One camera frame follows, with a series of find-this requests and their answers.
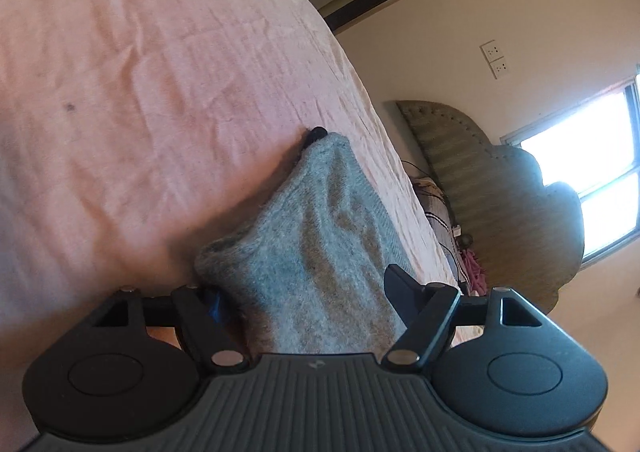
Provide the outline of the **pink bed sheet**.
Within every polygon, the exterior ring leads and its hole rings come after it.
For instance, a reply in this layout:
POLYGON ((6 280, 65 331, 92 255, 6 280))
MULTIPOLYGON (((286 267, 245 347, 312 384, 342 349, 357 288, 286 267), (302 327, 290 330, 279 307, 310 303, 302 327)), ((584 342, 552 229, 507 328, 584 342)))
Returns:
POLYGON ((29 363, 130 284, 191 279, 308 129, 345 135, 420 282, 452 273, 367 90, 308 0, 1 0, 1 446, 29 363))

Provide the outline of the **white wall socket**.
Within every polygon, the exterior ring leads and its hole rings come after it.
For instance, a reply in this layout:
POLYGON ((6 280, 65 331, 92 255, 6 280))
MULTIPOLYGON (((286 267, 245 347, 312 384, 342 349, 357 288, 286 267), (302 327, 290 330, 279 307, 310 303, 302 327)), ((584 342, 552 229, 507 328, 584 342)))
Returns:
POLYGON ((480 45, 480 50, 488 64, 492 64, 503 57, 502 49, 499 47, 496 40, 491 40, 480 45))
POLYGON ((496 80, 500 80, 510 73, 509 64, 506 62, 506 58, 504 57, 491 61, 489 67, 496 80))

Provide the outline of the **magenta cloth at headboard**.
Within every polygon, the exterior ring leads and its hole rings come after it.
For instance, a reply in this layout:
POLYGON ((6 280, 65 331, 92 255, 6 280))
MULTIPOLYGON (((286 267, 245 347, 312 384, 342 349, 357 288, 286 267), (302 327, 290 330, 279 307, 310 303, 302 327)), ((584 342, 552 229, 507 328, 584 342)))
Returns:
POLYGON ((485 271, 477 261, 475 253, 471 249, 465 249, 461 252, 461 257, 470 291, 477 296, 485 296, 488 293, 485 271))

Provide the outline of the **grey and navy knit sweater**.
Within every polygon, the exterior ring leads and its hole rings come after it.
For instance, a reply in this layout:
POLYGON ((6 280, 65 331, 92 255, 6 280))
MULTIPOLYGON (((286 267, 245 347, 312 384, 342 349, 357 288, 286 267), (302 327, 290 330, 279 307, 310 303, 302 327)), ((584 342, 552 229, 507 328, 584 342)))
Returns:
POLYGON ((195 259, 239 305, 255 354, 382 357, 405 330, 384 293, 390 265, 411 268, 390 215, 348 139, 322 127, 255 218, 195 259))

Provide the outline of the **olive upholstered headboard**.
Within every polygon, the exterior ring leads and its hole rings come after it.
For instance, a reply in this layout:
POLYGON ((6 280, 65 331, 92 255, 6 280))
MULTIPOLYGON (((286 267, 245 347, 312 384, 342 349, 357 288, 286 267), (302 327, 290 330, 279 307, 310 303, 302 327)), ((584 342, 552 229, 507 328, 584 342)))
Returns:
POLYGON ((578 194, 566 183, 545 185, 531 154, 495 145, 455 108, 421 100, 397 107, 456 222, 472 238, 488 287, 512 287, 551 313, 582 265, 578 194))

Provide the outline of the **striped pillow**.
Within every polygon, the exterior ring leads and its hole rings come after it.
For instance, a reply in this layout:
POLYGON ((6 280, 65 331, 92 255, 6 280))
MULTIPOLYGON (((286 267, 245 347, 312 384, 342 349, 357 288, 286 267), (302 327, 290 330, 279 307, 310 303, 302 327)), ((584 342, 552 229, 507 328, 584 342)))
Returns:
POLYGON ((470 293, 469 277, 454 239, 454 231, 452 230, 445 194, 437 187, 434 180, 428 176, 413 178, 411 183, 426 219, 430 223, 435 237, 445 254, 454 279, 458 282, 462 293, 468 295, 470 293))

